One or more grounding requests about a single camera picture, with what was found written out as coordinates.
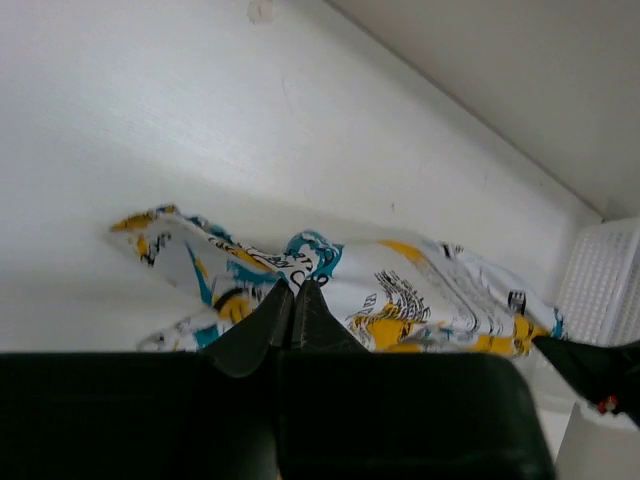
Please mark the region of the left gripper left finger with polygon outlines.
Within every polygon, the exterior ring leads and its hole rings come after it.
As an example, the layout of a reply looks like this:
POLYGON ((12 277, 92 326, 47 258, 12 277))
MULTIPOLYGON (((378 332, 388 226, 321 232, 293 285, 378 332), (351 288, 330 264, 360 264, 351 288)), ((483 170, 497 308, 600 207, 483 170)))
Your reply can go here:
POLYGON ((271 360, 293 295, 277 283, 209 347, 5 353, 5 479, 275 479, 271 360))

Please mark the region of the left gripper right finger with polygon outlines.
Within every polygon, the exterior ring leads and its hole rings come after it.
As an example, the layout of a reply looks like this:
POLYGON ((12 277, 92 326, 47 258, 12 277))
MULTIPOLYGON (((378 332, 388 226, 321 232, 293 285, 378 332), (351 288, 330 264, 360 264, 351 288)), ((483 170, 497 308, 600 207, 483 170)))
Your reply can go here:
POLYGON ((530 390, 508 360, 371 353, 302 285, 276 358, 286 479, 551 479, 530 390))

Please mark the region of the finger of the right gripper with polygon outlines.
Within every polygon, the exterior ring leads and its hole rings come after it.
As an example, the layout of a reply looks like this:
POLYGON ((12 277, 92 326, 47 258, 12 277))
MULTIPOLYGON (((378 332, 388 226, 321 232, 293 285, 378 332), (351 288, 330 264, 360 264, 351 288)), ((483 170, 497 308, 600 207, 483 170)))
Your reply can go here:
POLYGON ((534 345, 600 414, 639 414, 639 341, 605 347, 538 336, 534 345))

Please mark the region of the white yellow teal printed shorts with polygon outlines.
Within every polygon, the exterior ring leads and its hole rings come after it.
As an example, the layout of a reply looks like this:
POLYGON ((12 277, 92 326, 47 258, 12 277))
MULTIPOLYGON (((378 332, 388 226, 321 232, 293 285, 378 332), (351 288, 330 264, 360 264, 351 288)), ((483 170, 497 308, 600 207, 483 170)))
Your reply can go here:
POLYGON ((330 314, 365 349, 529 354, 566 335, 560 311, 510 271, 462 246, 419 238, 333 242, 305 230, 268 253, 174 205, 111 226, 113 243, 204 311, 142 340, 140 350, 195 351, 248 317, 278 283, 315 281, 330 314))

